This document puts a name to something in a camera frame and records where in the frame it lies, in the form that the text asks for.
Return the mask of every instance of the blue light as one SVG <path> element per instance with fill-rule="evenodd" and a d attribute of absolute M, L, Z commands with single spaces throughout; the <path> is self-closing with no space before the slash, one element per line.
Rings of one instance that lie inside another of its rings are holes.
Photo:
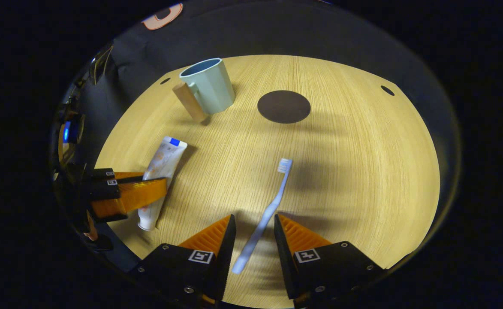
<path fill-rule="evenodd" d="M 70 129 L 70 121 L 67 121 L 65 125 L 65 133 L 63 135 L 63 142 L 65 143 L 69 140 L 69 129 Z"/>

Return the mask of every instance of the orange gripper pad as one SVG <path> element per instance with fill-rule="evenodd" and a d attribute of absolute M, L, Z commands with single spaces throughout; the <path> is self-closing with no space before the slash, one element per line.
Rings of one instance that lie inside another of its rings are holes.
<path fill-rule="evenodd" d="M 147 182 L 118 184 L 118 188 L 120 188 L 120 198 L 91 202 L 93 212 L 97 217 L 106 218 L 112 215 L 126 215 L 128 212 L 149 205 L 167 194 L 165 178 Z"/>
<path fill-rule="evenodd" d="M 149 205 L 167 194 L 166 178 L 118 184 L 118 187 L 120 188 L 120 200 L 122 200 L 126 212 Z"/>
<path fill-rule="evenodd" d="M 324 237 L 307 229 L 299 223 L 280 214 L 278 214 L 278 217 L 280 218 L 280 223 L 284 229 L 287 246 L 289 246 L 289 251 L 292 256 L 296 251 L 331 245 L 330 241 L 324 239 Z"/>
<path fill-rule="evenodd" d="M 194 234 L 191 238 L 181 242 L 179 247 L 211 251 L 215 254 L 215 256 L 218 256 L 220 245 L 223 242 L 224 233 L 226 232 L 226 227 L 228 227 L 229 220 L 229 215 L 220 219 L 209 227 L 206 227 L 202 231 Z"/>

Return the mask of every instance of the toothpaste tube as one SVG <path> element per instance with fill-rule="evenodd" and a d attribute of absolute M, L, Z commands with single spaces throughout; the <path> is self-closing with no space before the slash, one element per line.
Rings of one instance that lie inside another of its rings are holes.
<path fill-rule="evenodd" d="M 167 178 L 167 188 L 169 188 L 175 168 L 179 164 L 179 160 L 187 146 L 187 143 L 178 139 L 173 139 L 169 136 L 164 137 L 153 159 L 150 161 L 147 171 L 143 175 L 143 180 L 165 177 Z M 164 199 L 165 197 L 162 197 L 154 203 L 137 210 L 139 215 L 138 225 L 141 229 L 145 231 L 154 230 Z"/>

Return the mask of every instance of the white toothbrush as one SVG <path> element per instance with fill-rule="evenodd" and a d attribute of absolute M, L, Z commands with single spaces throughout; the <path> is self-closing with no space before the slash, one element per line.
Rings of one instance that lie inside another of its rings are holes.
<path fill-rule="evenodd" d="M 284 195 L 284 188 L 287 182 L 287 176 L 289 176 L 289 170 L 291 169 L 292 163 L 293 160 L 291 159 L 282 158 L 282 160 L 280 160 L 280 164 L 278 164 L 278 171 L 280 173 L 285 174 L 284 180 L 282 180 L 282 184 L 280 186 L 280 190 L 278 190 L 278 194 L 276 195 L 272 203 L 267 207 L 265 213 L 263 213 L 263 217 L 261 217 L 259 225 L 257 225 L 257 228 L 255 229 L 255 231 L 253 231 L 253 234 L 247 241 L 242 252 L 240 252 L 240 256 L 234 263 L 234 266 L 232 267 L 232 272 L 234 272 L 235 274 L 241 273 L 242 270 L 244 270 L 244 267 L 246 267 L 247 261 L 249 260 L 251 254 L 253 253 L 253 249 L 255 249 L 257 242 L 259 242 L 259 238 L 261 238 L 263 232 L 265 231 L 265 228 L 267 227 L 267 223 L 270 221 L 272 215 L 278 208 L 278 205 L 280 205 L 282 195 Z"/>

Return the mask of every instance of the dark circular pad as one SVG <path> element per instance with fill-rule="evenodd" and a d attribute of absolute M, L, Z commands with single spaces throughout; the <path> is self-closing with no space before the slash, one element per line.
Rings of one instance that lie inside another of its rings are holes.
<path fill-rule="evenodd" d="M 276 90 L 262 96 L 257 109 L 270 121 L 277 123 L 295 123 L 310 114 L 310 102 L 297 92 Z"/>

